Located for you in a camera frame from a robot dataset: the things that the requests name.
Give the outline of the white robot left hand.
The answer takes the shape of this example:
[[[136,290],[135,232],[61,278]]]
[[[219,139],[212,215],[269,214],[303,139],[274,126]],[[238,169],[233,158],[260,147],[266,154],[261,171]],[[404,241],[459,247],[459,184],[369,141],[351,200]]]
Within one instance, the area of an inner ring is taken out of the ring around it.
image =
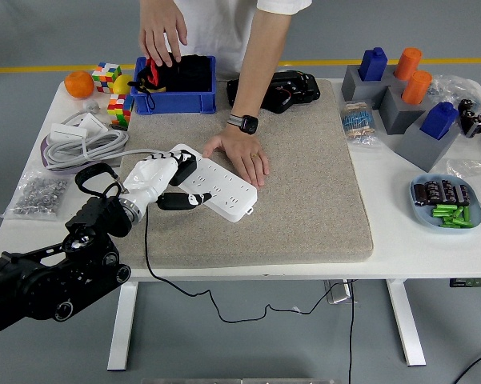
[[[139,161],[123,183],[122,206],[141,217],[155,203],[162,210],[191,210],[212,198],[201,194],[167,193],[168,186],[179,186],[195,170],[197,158],[187,150],[152,154]]]

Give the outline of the person's left hand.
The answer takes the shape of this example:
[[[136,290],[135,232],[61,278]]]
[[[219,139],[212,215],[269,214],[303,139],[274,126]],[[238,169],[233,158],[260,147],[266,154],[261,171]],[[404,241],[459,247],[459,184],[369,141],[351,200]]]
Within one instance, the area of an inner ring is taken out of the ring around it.
[[[237,126],[227,123],[223,130],[208,140],[202,156],[209,158],[215,150],[226,154],[244,181],[258,189],[265,186],[270,163],[257,136],[243,133]]]

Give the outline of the person's right hand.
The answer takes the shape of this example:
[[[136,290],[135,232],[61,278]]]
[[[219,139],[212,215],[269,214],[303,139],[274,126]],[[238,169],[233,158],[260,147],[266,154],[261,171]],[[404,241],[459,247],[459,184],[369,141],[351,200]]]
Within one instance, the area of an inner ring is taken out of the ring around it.
[[[181,61],[181,46],[187,45],[185,19],[174,4],[140,11],[139,45],[157,66],[172,67]]]

